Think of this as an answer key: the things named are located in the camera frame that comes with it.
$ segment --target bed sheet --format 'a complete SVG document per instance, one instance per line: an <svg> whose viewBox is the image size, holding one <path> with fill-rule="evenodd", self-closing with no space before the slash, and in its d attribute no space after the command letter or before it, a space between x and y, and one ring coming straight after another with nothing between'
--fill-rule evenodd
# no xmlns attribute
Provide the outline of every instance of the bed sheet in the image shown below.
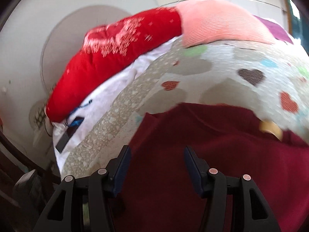
<svg viewBox="0 0 309 232"><path fill-rule="evenodd" d="M61 176L90 175L128 144L145 113L180 102L250 109L309 141L309 57L297 46L217 41L184 49L180 39L129 84L67 157Z"/></svg>
<svg viewBox="0 0 309 232"><path fill-rule="evenodd" d="M118 94L127 85L143 74L151 62L168 52L172 46L172 43L178 38L179 37L174 37L152 51L139 56L134 63L96 88L82 102L81 105L86 105L89 100L92 100L92 103L86 107L79 108L68 118L68 124L70 124L77 116L84 117L85 119L75 134L71 137L62 153L59 153L55 146L66 131L67 126L64 122L54 123L55 128L53 130L53 146L60 172L62 171L67 156L74 149L74 147L76 147L86 137L97 121L109 110L112 102Z"/></svg>

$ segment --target blue heart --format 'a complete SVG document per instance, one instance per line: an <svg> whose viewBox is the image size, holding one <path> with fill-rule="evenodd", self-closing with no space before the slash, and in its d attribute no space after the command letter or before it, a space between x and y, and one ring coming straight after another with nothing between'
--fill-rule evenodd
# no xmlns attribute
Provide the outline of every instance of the blue heart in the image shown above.
<svg viewBox="0 0 309 232"><path fill-rule="evenodd" d="M260 63L262 65L266 66L266 67L269 67L269 68L277 68L278 67L278 65L275 62L273 62L269 59L264 59Z"/></svg>

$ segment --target silver screw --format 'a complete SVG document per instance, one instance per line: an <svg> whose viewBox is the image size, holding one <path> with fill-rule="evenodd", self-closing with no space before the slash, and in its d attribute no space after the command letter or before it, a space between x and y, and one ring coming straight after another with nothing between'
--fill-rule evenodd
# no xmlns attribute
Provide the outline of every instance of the silver screw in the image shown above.
<svg viewBox="0 0 309 232"><path fill-rule="evenodd" d="M101 168L98 170L98 174L106 174L107 170L105 168Z"/></svg>
<svg viewBox="0 0 309 232"><path fill-rule="evenodd" d="M66 182L70 182L73 180L73 177L71 175L67 176L65 179L64 179Z"/></svg>
<svg viewBox="0 0 309 232"><path fill-rule="evenodd" d="M211 169L209 169L209 172L210 172L211 174L217 174L217 173L218 173L218 170L215 169L215 168L211 168Z"/></svg>
<svg viewBox="0 0 309 232"><path fill-rule="evenodd" d="M249 174L244 174L243 175L244 180L249 181L251 180L251 176Z"/></svg>

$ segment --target pink pillow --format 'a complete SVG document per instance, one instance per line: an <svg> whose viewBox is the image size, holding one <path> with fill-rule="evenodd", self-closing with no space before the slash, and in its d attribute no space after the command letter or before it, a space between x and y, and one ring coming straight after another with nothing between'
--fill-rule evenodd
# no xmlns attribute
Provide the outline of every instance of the pink pillow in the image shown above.
<svg viewBox="0 0 309 232"><path fill-rule="evenodd" d="M274 44L267 27L245 9L224 0L187 0L176 6L182 27L182 45L190 47L217 40Z"/></svg>

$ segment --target red heart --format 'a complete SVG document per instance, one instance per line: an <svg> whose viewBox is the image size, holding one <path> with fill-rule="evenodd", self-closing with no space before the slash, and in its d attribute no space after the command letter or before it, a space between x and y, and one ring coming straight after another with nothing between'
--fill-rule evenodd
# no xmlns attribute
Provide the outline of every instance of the red heart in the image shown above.
<svg viewBox="0 0 309 232"><path fill-rule="evenodd" d="M166 81L161 84L164 90L174 90L178 85L179 81Z"/></svg>
<svg viewBox="0 0 309 232"><path fill-rule="evenodd" d="M291 113L298 112L298 105L295 101L290 98L287 92L282 91L280 93L281 107L283 110L289 111Z"/></svg>

